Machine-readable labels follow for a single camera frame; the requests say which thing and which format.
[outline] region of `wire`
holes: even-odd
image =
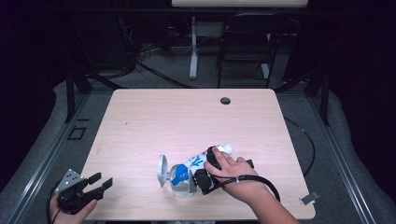
[[[147,67],[144,64],[142,64],[141,62],[139,62],[138,60],[136,60],[136,63],[139,64],[144,69],[148,70],[150,73],[154,74],[155,76],[162,78],[163,80],[169,82],[172,85],[175,85],[178,88],[181,87],[181,88],[185,88],[185,89],[197,89],[196,87],[193,87],[193,86],[181,83],[179,81],[176,81],[176,80],[174,80],[174,79],[172,79],[172,78],[170,78],[170,77],[168,77],[168,76],[166,76],[166,75],[164,75],[164,74],[162,74],[162,73],[160,73],[160,72],[158,72],[158,71],[156,71],[156,70],[154,70],[154,69],[152,69],[150,67]]]
[[[239,183],[239,181],[243,181],[243,180],[254,180],[254,181],[259,181],[259,182],[263,183],[264,185],[268,186],[268,188],[270,188],[270,190],[274,193],[274,196],[276,197],[276,199],[280,202],[280,196],[279,196],[279,193],[278,193],[276,187],[274,186],[274,184],[262,176],[259,176],[259,175],[240,175],[237,177],[227,177],[227,176],[217,176],[217,175],[212,175],[212,176],[214,176],[215,178],[228,178],[228,180],[226,180],[222,183],[216,184],[214,186],[214,188],[206,191],[204,194],[208,194],[208,193],[212,192],[213,190],[218,189],[220,187],[225,187],[226,185],[231,184],[233,182]]]
[[[304,134],[305,136],[308,138],[308,140],[311,142],[312,145],[312,159],[311,162],[309,163],[308,168],[306,169],[306,171],[304,172],[304,177],[306,177],[306,175],[308,174],[308,172],[311,170],[312,165],[314,164],[314,160],[317,154],[317,150],[315,148],[315,144],[314,141],[312,140],[312,138],[309,136],[309,134],[305,131],[304,128],[300,127],[298,124],[296,124],[294,121],[292,121],[291,119],[288,119],[286,117],[283,117],[285,120],[287,120],[288,122],[292,123],[294,126],[296,126],[297,128],[299,128]]]
[[[52,224],[54,224],[55,223],[55,219],[56,219],[56,217],[58,216],[58,214],[61,212],[61,208],[58,210],[58,212],[55,214],[55,217],[53,218],[53,220],[52,220]]]
[[[59,180],[58,182],[56,182],[56,184],[51,188],[49,195],[47,197],[47,209],[46,209],[46,213],[47,213],[47,223],[54,223],[55,218],[58,216],[59,212],[61,211],[61,209],[59,209],[58,213],[55,215],[55,217],[52,218],[50,217],[50,200],[52,199],[52,194],[53,191],[55,191],[55,189],[58,187],[59,183],[61,183],[62,180]]]

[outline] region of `black hole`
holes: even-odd
[[[220,99],[220,102],[221,102],[223,105],[229,105],[229,104],[231,103],[231,100],[230,100],[230,98],[228,98],[228,97],[223,97],[223,98]]]

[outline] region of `wooden table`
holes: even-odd
[[[231,103],[223,105],[220,99]],[[221,189],[190,198],[160,187],[159,156],[168,169],[210,146],[228,143],[233,157],[252,159],[256,171],[273,182],[282,204],[297,218],[314,217],[283,116],[271,90],[194,89],[114,91],[82,174],[113,177],[88,219],[246,220],[250,208]]]

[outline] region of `wrist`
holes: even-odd
[[[252,190],[252,195],[245,202],[250,207],[254,207],[258,204],[263,204],[268,201],[269,198],[275,198],[274,195],[270,192],[266,185],[263,183],[252,183],[255,185],[259,185],[255,189]]]

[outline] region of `forearm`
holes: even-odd
[[[269,190],[258,190],[256,197],[247,204],[261,224],[299,223]]]

